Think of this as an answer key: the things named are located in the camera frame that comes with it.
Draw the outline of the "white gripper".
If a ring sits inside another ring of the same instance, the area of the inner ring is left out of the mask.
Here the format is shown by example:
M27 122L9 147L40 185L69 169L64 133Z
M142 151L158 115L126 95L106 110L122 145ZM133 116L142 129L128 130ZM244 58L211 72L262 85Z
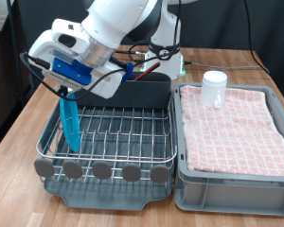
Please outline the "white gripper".
M125 74L109 62L114 53L96 40L37 40L28 51L29 62L58 83L58 94L84 89L104 98L114 95Z

